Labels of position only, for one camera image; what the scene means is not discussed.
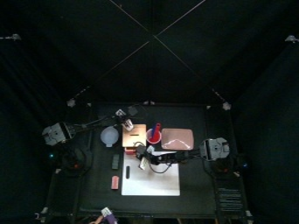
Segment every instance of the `wire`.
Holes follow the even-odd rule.
[[[156,171],[155,169],[154,169],[154,167],[152,167],[152,165],[151,165],[151,159],[148,160],[148,164],[150,164],[150,168],[151,168],[151,170],[155,172],[155,173],[166,173],[167,171],[168,171],[168,169],[171,168],[171,166],[172,166],[172,164],[174,163],[170,163],[168,164],[168,167],[164,169],[164,171]]]

